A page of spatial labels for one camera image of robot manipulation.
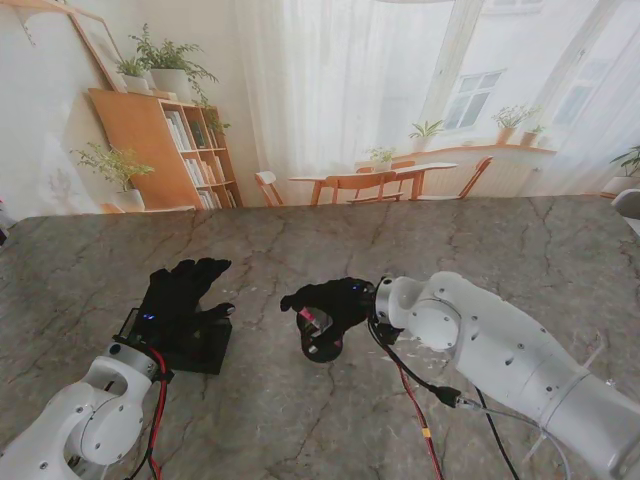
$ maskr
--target red cable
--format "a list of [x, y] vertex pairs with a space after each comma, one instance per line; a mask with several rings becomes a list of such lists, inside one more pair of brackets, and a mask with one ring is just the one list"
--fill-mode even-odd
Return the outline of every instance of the red cable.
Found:
[[404, 371], [402, 371], [402, 368], [400, 367], [400, 365], [396, 364], [396, 367], [398, 367], [398, 371], [400, 372], [400, 378], [402, 379], [402, 385], [404, 386], [404, 389], [407, 392], [407, 395], [409, 395], [409, 398], [411, 399], [411, 401], [413, 402], [413, 406], [416, 409], [416, 415], [418, 417], [418, 422], [420, 423], [420, 426], [423, 428], [423, 436], [425, 441], [427, 442], [427, 447], [429, 449], [429, 455], [431, 456], [431, 463], [433, 464], [433, 469], [436, 472], [436, 477], [438, 478], [438, 480], [444, 480], [444, 475], [442, 474], [442, 470], [440, 469], [440, 463], [438, 462], [438, 457], [436, 456], [436, 449], [435, 446], [433, 445], [433, 439], [431, 438], [431, 433], [429, 432], [428, 435], [424, 434], [424, 430], [429, 430], [429, 425], [427, 424], [427, 419], [425, 418], [424, 414], [422, 413], [422, 410], [420, 409], [420, 405], [418, 404], [418, 401], [416, 400], [415, 395], [413, 394], [413, 391], [411, 390], [411, 386], [409, 385], [409, 381], [407, 380], [407, 376], [405, 375]]
[[[164, 362], [164, 358], [162, 358], [162, 355], [160, 355], [155, 349], [149, 347], [149, 350], [156, 357], [156, 360], [158, 360], [158, 364], [160, 365], [160, 372], [162, 372], [164, 377], [164, 375], [167, 373], [167, 366]], [[151, 436], [151, 442], [150, 442], [151, 449], [153, 449], [156, 445], [156, 439], [158, 438], [158, 432], [160, 431], [160, 421], [162, 420], [162, 414], [164, 412], [164, 406], [165, 406], [166, 400], [167, 400], [167, 380], [163, 378], [160, 381], [160, 401], [158, 404], [158, 418], [152, 427], [152, 436]], [[158, 477], [158, 480], [162, 480], [162, 470], [156, 463], [155, 459], [153, 458], [153, 453], [150, 456], [150, 460], [151, 460], [151, 466], [153, 467], [155, 474]]]

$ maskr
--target robotic arm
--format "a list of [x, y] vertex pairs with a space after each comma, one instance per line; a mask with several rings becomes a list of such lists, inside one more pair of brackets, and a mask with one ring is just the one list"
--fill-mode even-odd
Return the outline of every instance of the robotic arm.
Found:
[[[282, 299], [283, 310], [309, 316], [318, 309], [330, 318], [314, 324], [311, 336], [301, 329], [303, 349], [326, 350], [325, 335], [342, 342], [363, 315], [388, 343], [406, 329], [432, 350], [450, 354], [471, 383], [563, 442], [599, 478], [640, 479], [640, 406], [578, 365], [526, 313], [451, 272], [426, 282], [383, 278], [377, 289], [349, 278], [333, 282], [342, 282], [338, 293], [327, 289], [329, 282]], [[457, 405], [473, 403], [458, 398]]]
[[[230, 265], [204, 258], [154, 272], [137, 315], [106, 353], [0, 454], [0, 479], [101, 480], [139, 437], [142, 401], [153, 381], [160, 380], [161, 397], [166, 394], [172, 374], [165, 361], [179, 370], [218, 373], [235, 307], [199, 311], [199, 301]], [[154, 417], [152, 432], [158, 423]]]

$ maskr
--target wooden table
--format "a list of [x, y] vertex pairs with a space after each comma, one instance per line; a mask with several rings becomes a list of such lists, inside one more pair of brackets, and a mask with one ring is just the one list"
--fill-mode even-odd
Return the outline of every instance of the wooden table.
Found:
[[[457, 166], [457, 163], [435, 162], [426, 163], [424, 165], [414, 165], [413, 167], [398, 168], [397, 170], [393, 170], [396, 172], [394, 182], [400, 180], [412, 180], [411, 200], [416, 200], [420, 195], [422, 195], [424, 177], [428, 170], [443, 170], [447, 168], [455, 168]], [[311, 193], [311, 202], [309, 203], [312, 207], [318, 205], [320, 192], [322, 192], [323, 187], [327, 186], [327, 177], [291, 177], [289, 180], [292, 182], [313, 182], [313, 192]]]

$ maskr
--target gray marble countertop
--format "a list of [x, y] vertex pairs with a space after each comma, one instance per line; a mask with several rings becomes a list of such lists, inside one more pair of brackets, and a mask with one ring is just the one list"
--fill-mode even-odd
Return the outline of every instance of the gray marble countertop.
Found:
[[[0, 445], [83, 376], [152, 271], [202, 256], [233, 261], [202, 303], [235, 303], [234, 331], [220, 376], [179, 373], [170, 385], [155, 452], [165, 480], [435, 478], [397, 371], [366, 328], [316, 365], [293, 315], [280, 312], [282, 295], [345, 275], [458, 272], [536, 318], [579, 362], [602, 338], [592, 370], [640, 401], [640, 250], [599, 198], [35, 218], [0, 251]], [[419, 374], [471, 395], [446, 356], [409, 338], [397, 349]], [[483, 416], [424, 390], [418, 399], [448, 480], [510, 478]], [[536, 432], [496, 423], [522, 479], [562, 478], [546, 443], [521, 464]], [[107, 479], [123, 478], [141, 449]], [[575, 479], [593, 478], [569, 458]]]

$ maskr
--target bookshelf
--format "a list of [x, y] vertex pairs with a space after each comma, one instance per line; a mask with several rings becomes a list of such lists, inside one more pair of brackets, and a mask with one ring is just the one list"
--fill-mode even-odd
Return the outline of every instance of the bookshelf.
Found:
[[147, 209], [243, 206], [225, 136], [206, 128], [203, 107], [95, 88], [89, 95], [111, 145], [155, 169], [132, 179]]

